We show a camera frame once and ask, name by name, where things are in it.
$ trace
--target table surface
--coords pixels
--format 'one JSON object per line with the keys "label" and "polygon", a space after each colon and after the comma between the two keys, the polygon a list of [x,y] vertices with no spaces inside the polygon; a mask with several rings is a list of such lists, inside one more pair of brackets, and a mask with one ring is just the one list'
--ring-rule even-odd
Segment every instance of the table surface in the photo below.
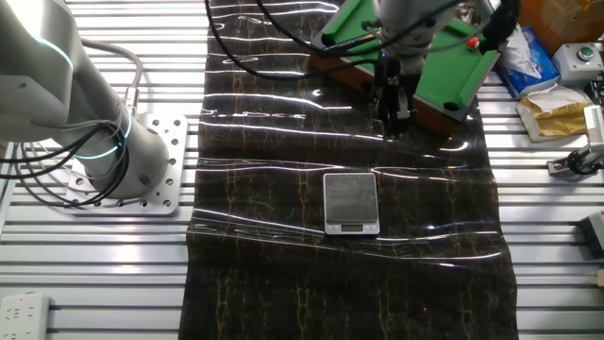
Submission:
{"label": "table surface", "polygon": [[[0,298],[32,291],[48,295],[52,311],[47,338],[52,340],[177,339],[208,54],[204,4],[193,0],[67,4],[82,37],[115,43],[142,57],[146,73],[140,112],[169,116],[178,111],[188,117],[180,211],[168,219],[74,218],[41,205],[17,185],[0,208],[0,221],[5,220],[0,229]],[[259,16],[254,5],[246,6],[249,17]],[[124,95],[134,65],[108,53],[88,52]],[[503,232],[518,280],[520,339],[604,338],[604,290],[596,287],[596,271],[604,260],[589,257],[572,226],[601,210],[603,177],[571,183],[550,178],[545,169],[547,160],[565,157],[584,146],[586,138],[531,143],[515,102],[495,74],[478,92],[478,101],[498,184]]]}

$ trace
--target power strip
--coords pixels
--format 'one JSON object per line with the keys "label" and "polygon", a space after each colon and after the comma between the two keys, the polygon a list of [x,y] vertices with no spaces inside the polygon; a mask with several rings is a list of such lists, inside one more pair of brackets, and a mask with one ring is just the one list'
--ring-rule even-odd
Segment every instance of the power strip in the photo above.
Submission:
{"label": "power strip", "polygon": [[4,297],[0,302],[1,340],[44,340],[48,297],[40,293]]}

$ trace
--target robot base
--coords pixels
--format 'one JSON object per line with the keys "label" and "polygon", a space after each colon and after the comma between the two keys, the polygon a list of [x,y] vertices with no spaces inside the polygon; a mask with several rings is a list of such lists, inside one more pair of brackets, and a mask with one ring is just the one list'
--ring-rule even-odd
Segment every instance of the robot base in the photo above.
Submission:
{"label": "robot base", "polygon": [[[95,206],[70,208],[66,211],[74,216],[170,216],[178,211],[180,182],[185,158],[188,122],[181,114],[172,114],[170,118],[159,114],[140,114],[137,118],[144,126],[158,133],[168,148],[168,168],[159,183],[146,195],[136,199],[106,198]],[[85,174],[84,166],[75,161],[73,170]],[[83,191],[92,191],[90,182],[78,174],[72,173],[69,186]],[[67,199],[83,202],[94,193],[84,194],[67,190]]]}

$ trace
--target cable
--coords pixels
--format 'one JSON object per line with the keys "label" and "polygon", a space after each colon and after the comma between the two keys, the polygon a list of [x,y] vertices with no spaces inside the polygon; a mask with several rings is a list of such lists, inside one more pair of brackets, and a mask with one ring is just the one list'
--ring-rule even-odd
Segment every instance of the cable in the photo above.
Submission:
{"label": "cable", "polygon": [[370,63],[370,64],[374,64],[376,66],[379,66],[379,63],[378,63],[377,60],[362,59],[362,60],[358,60],[358,61],[347,63],[344,66],[335,67],[335,68],[332,68],[332,69],[329,69],[329,70],[325,70],[325,71],[321,71],[321,72],[316,72],[316,73],[311,73],[311,74],[305,74],[305,75],[302,75],[302,76],[271,76],[271,75],[265,75],[263,73],[257,72],[255,70],[247,67],[242,62],[240,62],[239,59],[237,57],[235,57],[235,55],[233,55],[230,52],[230,50],[225,45],[225,42],[223,42],[222,38],[218,34],[218,30],[216,29],[216,24],[214,23],[214,20],[213,20],[212,15],[211,15],[210,0],[205,0],[205,1],[206,1],[206,12],[207,12],[207,15],[208,15],[208,21],[210,23],[210,30],[211,30],[212,34],[214,35],[214,37],[216,38],[216,42],[218,43],[218,45],[220,46],[220,48],[222,48],[222,50],[225,51],[225,54],[233,61],[233,63],[235,63],[235,65],[237,65],[239,68],[243,69],[244,71],[246,71],[248,74],[250,74],[252,76],[259,77],[259,78],[266,79],[266,80],[299,81],[299,80],[309,79],[309,78],[313,78],[313,77],[324,76],[324,75],[330,74],[332,72],[337,72],[337,71],[345,70],[345,69],[348,69],[348,68],[351,68],[351,67],[355,67],[355,66],[359,66],[359,65],[363,65],[363,64],[369,64]]}
{"label": "cable", "polygon": [[[48,151],[46,150],[46,148],[45,148],[45,147],[44,147],[42,144],[38,143],[38,145],[39,145],[39,146],[40,146],[40,147],[41,147],[41,148],[42,148],[44,151],[48,152]],[[36,148],[33,146],[33,144],[32,144],[32,143],[29,143],[29,148],[31,149],[31,152],[34,154],[34,156],[38,156],[38,152],[36,151]],[[120,157],[120,159],[116,160],[116,161],[113,163],[113,165],[111,166],[111,168],[110,168],[110,169],[109,169],[109,170],[108,170],[108,171],[107,171],[105,174],[103,174],[103,175],[101,175],[101,176],[97,176],[97,177],[86,176],[86,175],[84,175],[84,174],[82,174],[82,173],[77,172],[76,170],[73,170],[73,169],[68,168],[68,167],[67,167],[67,166],[65,166],[65,165],[61,166],[61,168],[62,168],[61,170],[64,170],[64,171],[66,171],[66,172],[68,172],[68,173],[70,173],[70,174],[75,174],[75,175],[77,175],[77,176],[79,176],[79,177],[81,177],[81,178],[88,179],[88,180],[104,179],[105,177],[107,177],[107,176],[111,175],[111,174],[112,174],[112,173],[113,173],[113,172],[114,172],[114,171],[115,171],[115,170],[118,168],[118,165],[119,165],[119,163],[122,161],[122,158],[123,158],[123,157],[124,157],[124,153],[122,153],[122,156]],[[39,166],[40,166],[42,169],[45,169],[45,168],[46,168],[46,165],[44,165],[44,164],[43,164],[41,161],[38,161],[38,165],[39,165]],[[89,194],[89,193],[97,193],[97,192],[98,192],[98,190],[82,190],[82,189],[74,188],[74,187],[71,187],[69,184],[63,183],[63,181],[62,181],[62,180],[60,180],[60,179],[58,179],[58,178],[57,178],[55,175],[53,175],[53,173],[48,173],[47,175],[48,175],[48,177],[50,177],[52,180],[54,180],[54,181],[55,181],[55,182],[56,182],[58,185],[60,185],[60,186],[62,186],[62,187],[65,187],[65,188],[67,188],[67,189],[69,189],[69,190],[76,191],[76,192],[79,192],[79,193],[85,193],[85,194],[86,194],[86,193],[88,193],[88,194]]]}
{"label": "cable", "polygon": [[[30,174],[30,175],[27,175],[27,176],[24,176],[24,177],[20,176],[20,175],[2,175],[2,174],[0,174],[0,179],[21,179],[21,178],[28,179],[28,178],[31,178],[33,176],[46,175],[46,174],[48,174],[48,173],[50,173],[50,172],[52,172],[54,170],[57,170],[57,169],[61,168],[61,166],[64,165],[66,162],[68,162],[76,154],[76,152],[82,146],[84,146],[85,143],[87,143],[91,139],[91,137],[94,134],[96,134],[98,131],[100,131],[103,128],[109,128],[109,127],[112,127],[112,126],[108,126],[106,124],[99,125],[97,128],[91,130],[90,132],[88,132],[87,134],[85,134],[83,137],[81,137],[80,139],[76,140],[72,144],[69,144],[69,145],[63,147],[62,149],[60,149],[58,151],[55,151],[55,152],[51,152],[51,153],[49,153],[49,154],[47,154],[45,156],[34,157],[34,158],[24,158],[24,159],[14,159],[14,158],[11,158],[11,159],[1,159],[0,162],[3,162],[3,163],[25,163],[25,162],[46,161],[46,160],[50,160],[50,159],[54,158],[55,156],[57,156],[57,155],[59,155],[61,153],[64,153],[64,152],[67,152],[67,151],[71,150],[69,152],[69,154],[62,161],[59,161],[57,164],[55,164],[53,166],[50,166],[50,167],[42,170],[41,172],[38,172],[38,173],[35,173],[35,174]],[[111,128],[109,128],[109,129],[111,129],[111,132],[113,132],[116,129],[116,127],[114,127],[113,129],[111,129]],[[118,136],[122,136],[123,137],[124,135],[120,131],[118,133]]]}
{"label": "cable", "polygon": [[[122,134],[121,131],[117,134],[115,143],[118,145],[123,145],[123,147],[118,147],[118,150],[117,150],[117,152],[120,153],[119,159],[121,160],[120,161],[121,166],[119,167],[118,171],[115,173],[115,176],[113,177],[113,179],[111,180],[109,185],[104,190],[102,190],[98,195],[94,196],[91,199],[88,199],[84,202],[71,202],[64,197],[59,196],[56,193],[53,193],[48,188],[45,188],[38,181],[36,176],[33,176],[34,180],[36,180],[36,182],[38,182],[41,185],[41,187],[44,189],[44,191],[49,193],[51,196],[63,201],[62,203],[51,202],[51,201],[47,201],[47,200],[41,198],[39,195],[34,193],[33,190],[31,190],[31,188],[29,187],[29,185],[25,182],[24,178],[21,178],[21,184],[32,196],[34,196],[40,202],[42,202],[48,206],[61,207],[61,208],[78,208],[78,207],[85,206],[85,205],[96,204],[96,203],[100,202],[101,200],[105,199],[106,197],[108,197],[109,195],[111,195],[111,193],[113,193],[115,191],[115,189],[117,189],[117,187],[122,183],[122,181],[124,180],[124,177],[126,176],[126,173],[127,173],[127,169],[129,166],[129,153],[128,153],[128,150],[126,147],[126,138],[125,138],[124,134]],[[16,151],[13,152],[13,158],[15,158],[15,157],[16,157]],[[26,166],[29,169],[29,171],[31,172],[31,167],[29,165],[29,162],[26,163]],[[15,170],[17,171],[17,174],[19,176],[24,177],[24,175],[21,174],[19,167],[16,167]]]}
{"label": "cable", "polygon": [[360,51],[360,52],[339,52],[336,50],[329,50],[329,49],[324,49],[324,48],[318,48],[308,42],[304,42],[300,39],[298,39],[297,37],[295,37],[291,32],[289,32],[287,29],[285,29],[285,27],[283,27],[277,20],[275,20],[275,18],[273,17],[273,15],[268,11],[268,9],[264,6],[264,4],[262,3],[261,0],[256,0],[256,4],[258,5],[258,7],[260,8],[260,10],[262,11],[262,13],[266,16],[266,18],[271,22],[271,24],[273,24],[273,26],[275,26],[275,28],[283,33],[286,37],[292,39],[295,43],[297,43],[298,45],[305,47],[307,49],[309,49],[312,52],[316,52],[316,53],[322,53],[322,54],[327,54],[327,55],[331,55],[333,57],[355,57],[355,56],[362,56],[362,55],[366,55],[369,53],[374,53],[377,52],[379,50],[382,50],[390,45],[392,45],[393,43],[398,42],[399,40],[401,40],[403,37],[407,36],[408,34],[410,34],[411,32],[413,32],[416,28],[418,28],[419,26],[423,25],[425,22],[427,22],[428,20],[430,20],[433,16],[436,16],[438,14],[441,14],[442,12],[451,9],[454,6],[457,6],[460,2],[462,2],[463,0],[454,0],[454,1],[449,1],[448,3],[438,7],[437,9],[433,10],[429,15],[426,15],[424,17],[422,17],[420,20],[416,21],[413,25],[410,25],[409,27],[405,28],[403,31],[401,31],[400,33],[396,34],[394,37],[392,37],[390,40],[383,42],[382,44],[378,45],[378,46],[374,46],[371,47],[365,51]]}
{"label": "cable", "polygon": [[582,176],[593,175],[602,168],[602,166],[599,163],[596,163],[596,164],[590,165],[586,171],[583,171],[583,170],[581,170],[581,166],[582,166],[581,161],[583,161],[583,158],[578,153],[578,151],[571,152],[568,155],[568,157],[566,158],[566,163],[568,165],[568,168],[570,169],[570,171],[572,171],[573,173],[575,173],[577,175],[582,175]]}
{"label": "cable", "polygon": [[[131,119],[132,118],[128,115],[129,122],[128,122],[127,131],[126,131],[126,138],[128,137],[128,134],[130,133]],[[85,123],[79,123],[79,124],[71,124],[71,125],[53,125],[53,124],[36,122],[36,121],[30,121],[30,123],[33,124],[33,125],[37,125],[37,126],[45,127],[45,128],[65,128],[62,132],[70,131],[70,130],[74,130],[74,129],[80,129],[80,128],[89,128],[89,127],[96,126],[98,124],[109,124],[109,125],[116,124],[116,123],[114,123],[114,122],[112,122],[110,120],[95,120],[95,121],[90,121],[90,122],[85,122]],[[114,130],[114,132],[112,134],[110,134],[110,136],[108,136],[108,137],[106,137],[106,138],[104,138],[104,139],[102,139],[100,141],[97,141],[95,143],[96,144],[100,144],[100,143],[103,143],[103,142],[105,142],[107,140],[113,139],[115,137],[115,135],[118,133],[118,131],[121,131],[121,129],[122,129],[122,120],[118,118],[118,120],[117,120],[117,129]],[[41,144],[40,144],[40,146],[44,149],[44,151],[50,153],[50,151],[46,150],[46,148],[43,147]],[[88,157],[80,157],[80,156],[77,156],[77,155],[75,155],[75,156],[77,158],[80,158],[80,159],[88,159]]]}
{"label": "cable", "polygon": [[[75,142],[73,142],[73,143],[71,143],[71,144],[69,144],[69,145],[67,145],[67,146],[65,146],[65,147],[63,147],[63,148],[61,148],[61,149],[59,149],[59,150],[57,150],[57,151],[51,152],[51,153],[49,153],[49,154],[47,154],[47,155],[40,156],[40,157],[29,158],[29,159],[28,159],[28,158],[25,158],[25,159],[14,159],[14,158],[11,158],[11,159],[0,159],[0,163],[11,163],[11,164],[15,164],[15,163],[25,163],[25,162],[46,161],[46,160],[50,160],[50,159],[54,158],[54,157],[55,157],[55,156],[57,156],[57,155],[60,155],[60,154],[62,154],[62,153],[65,153],[65,152],[67,152],[67,151],[69,151],[69,150],[74,150],[74,149],[75,149],[75,152],[77,152],[77,150],[78,150],[79,148],[81,148],[81,147],[83,146],[83,144],[85,144],[85,143],[86,143],[88,140],[90,140],[90,139],[91,139],[91,137],[92,137],[92,136],[93,136],[93,135],[94,135],[94,134],[95,134],[95,133],[96,133],[96,132],[97,132],[97,131],[98,131],[100,128],[102,128],[102,126],[99,126],[99,127],[97,127],[96,129],[94,129],[94,130],[92,130],[92,131],[88,132],[87,134],[85,134],[83,137],[81,137],[80,139],[76,140]],[[72,156],[75,154],[75,152],[74,152],[74,151],[72,151],[72,153],[70,154],[70,155],[71,155],[70,157],[72,157]]]}
{"label": "cable", "polygon": [[116,46],[116,45],[112,45],[109,43],[93,42],[93,41],[90,41],[90,40],[84,39],[84,38],[82,38],[81,41],[82,41],[82,44],[86,47],[94,48],[94,49],[101,50],[101,51],[112,52],[112,53],[122,55],[122,56],[132,60],[134,62],[134,64],[136,65],[136,73],[134,75],[134,80],[132,80],[132,85],[130,85],[130,86],[135,89],[139,87],[139,85],[141,84],[141,78],[143,77],[143,63],[141,62],[141,59],[139,58],[139,56],[126,50],[125,48],[122,48],[122,47]]}
{"label": "cable", "polygon": [[[10,174],[13,167],[14,167],[14,164],[8,165],[8,169],[7,169],[8,174]],[[4,197],[7,194],[7,190],[8,190],[8,180],[5,180],[3,183],[3,186],[2,186],[2,194],[0,194],[0,203],[4,200]]]}
{"label": "cable", "polygon": [[[38,143],[38,145],[41,146],[44,150],[46,149],[40,143]],[[36,151],[36,148],[34,147],[34,145],[32,143],[29,143],[29,148],[31,149],[31,152],[33,152],[34,156],[37,157],[38,156],[38,152]],[[46,169],[46,165],[44,165],[41,161],[38,162],[38,165],[42,169]],[[67,171],[70,174],[74,173],[74,174],[77,174],[77,175],[82,175],[82,174],[78,173],[77,171],[73,171],[72,169],[69,169],[65,165],[61,166],[61,168],[62,168],[62,170],[65,170],[65,171]],[[69,186],[69,184],[63,183],[63,181],[60,180],[60,179],[58,179],[55,175],[53,175],[53,173],[48,173],[48,177],[51,178],[56,184],[58,184],[58,185],[60,185],[60,186],[62,186],[64,188],[67,188],[69,190],[72,190],[72,191],[76,191],[76,192],[84,193],[84,194],[98,193],[98,190],[91,191],[91,190],[82,190],[82,189],[73,188],[73,187]]]}

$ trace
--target plastic bag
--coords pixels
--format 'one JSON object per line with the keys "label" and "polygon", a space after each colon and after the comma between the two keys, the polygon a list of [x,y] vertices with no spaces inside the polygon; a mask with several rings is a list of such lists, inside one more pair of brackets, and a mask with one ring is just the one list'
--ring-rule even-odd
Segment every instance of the plastic bag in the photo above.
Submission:
{"label": "plastic bag", "polygon": [[[279,18],[310,41],[332,16],[325,6]],[[220,33],[238,38],[229,47],[255,56],[247,65],[308,72],[308,53],[247,22],[246,5],[214,8]],[[415,125],[384,138],[367,97],[334,79],[258,79],[215,40],[207,71],[179,339],[517,340],[476,108],[448,140]],[[326,235],[332,173],[376,176],[379,237]]]}
{"label": "plastic bag", "polygon": [[587,94],[560,85],[531,93],[516,111],[533,142],[571,136],[585,131],[583,108],[592,105]]}
{"label": "plastic bag", "polygon": [[508,46],[499,58],[499,64],[507,69],[541,79],[539,71],[530,61],[529,43],[519,25],[508,38]]}

